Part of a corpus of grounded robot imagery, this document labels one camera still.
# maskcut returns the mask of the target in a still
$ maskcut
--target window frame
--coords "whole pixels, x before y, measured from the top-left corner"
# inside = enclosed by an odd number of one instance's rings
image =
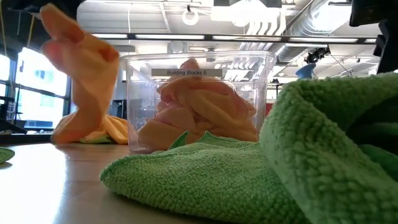
[[[72,84],[71,84],[71,80],[70,77],[67,76],[67,89],[65,92],[65,96],[60,96],[57,94],[54,94],[50,91],[46,91],[46,90],[41,90],[41,89],[37,89],[37,88],[32,88],[29,86],[24,86],[21,85],[20,83],[16,83],[16,75],[17,75],[17,69],[18,69],[18,57],[15,58],[15,60],[13,58],[10,58],[10,72],[9,72],[9,77],[8,80],[0,80],[1,84],[6,85],[6,96],[13,98],[14,100],[16,100],[17,96],[16,96],[16,90],[17,88],[20,88],[22,90],[29,90],[29,91],[33,91],[36,93],[40,93],[42,95],[45,96],[52,96],[52,97],[56,97],[56,98],[61,98],[63,99],[63,111],[62,111],[62,116],[66,116],[68,114],[70,114],[70,107],[71,107],[71,98],[70,98],[70,93],[71,93],[71,89],[72,89]],[[26,130],[34,130],[36,131],[36,128],[25,128]]]

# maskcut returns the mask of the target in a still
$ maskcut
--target window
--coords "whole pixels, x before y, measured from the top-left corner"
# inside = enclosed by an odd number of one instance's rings
[[[25,128],[55,128],[62,118],[64,99],[29,90],[21,90],[18,119],[26,120]]]
[[[0,80],[8,80],[10,74],[10,59],[0,55]]]
[[[6,96],[6,86],[5,84],[0,84],[0,96]],[[4,100],[0,100],[0,105],[4,104]]]
[[[16,83],[65,96],[67,76],[42,54],[23,48],[18,54]]]
[[[276,100],[277,94],[276,90],[267,90],[267,100]]]

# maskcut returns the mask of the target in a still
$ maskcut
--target microfiber cloth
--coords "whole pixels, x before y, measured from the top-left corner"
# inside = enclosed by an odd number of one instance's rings
[[[15,156],[15,152],[5,147],[0,147],[0,164],[7,162]]]
[[[259,142],[206,133],[129,156],[112,191],[232,223],[398,223],[398,75],[300,80],[281,91]]]

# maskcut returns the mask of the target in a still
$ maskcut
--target ductwork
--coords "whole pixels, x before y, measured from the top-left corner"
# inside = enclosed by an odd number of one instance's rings
[[[336,13],[339,9],[347,9],[347,6],[329,6],[331,0],[314,0],[300,17],[285,31],[289,36],[328,36],[349,19],[349,14]],[[295,47],[287,44],[274,44],[270,51],[278,56],[279,62],[290,63],[297,56],[307,50],[307,47]]]
[[[281,35],[281,33],[286,28],[286,18],[281,12],[275,15],[271,20],[271,25],[269,26],[268,21],[264,22],[250,22],[247,35]],[[242,43],[240,50],[267,50],[271,46],[271,43]],[[249,80],[253,78],[250,77],[250,70],[258,63],[258,60],[254,58],[236,58],[230,65],[230,68],[247,70],[246,76],[236,76],[234,78],[246,77]]]

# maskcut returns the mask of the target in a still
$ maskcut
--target peach cloth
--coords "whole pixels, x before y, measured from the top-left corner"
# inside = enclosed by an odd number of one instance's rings
[[[118,52],[82,31],[53,4],[40,9],[40,18],[52,38],[42,47],[43,53],[72,78],[72,97],[78,107],[55,128],[53,142],[69,143],[108,133],[116,142],[126,144],[127,122],[106,116],[118,74]]]
[[[64,122],[68,122],[72,118],[73,113],[63,117],[57,128],[63,127]],[[101,126],[97,130],[79,140],[88,142],[94,141],[103,136],[111,136],[111,138],[118,144],[128,144],[127,121],[115,116],[106,115],[102,120]]]
[[[196,60],[182,65],[198,69]],[[154,119],[138,130],[138,143],[153,151],[167,150],[184,131],[187,144],[205,131],[242,141],[258,141],[255,108],[226,83],[210,77],[173,77],[157,89],[161,101]]]

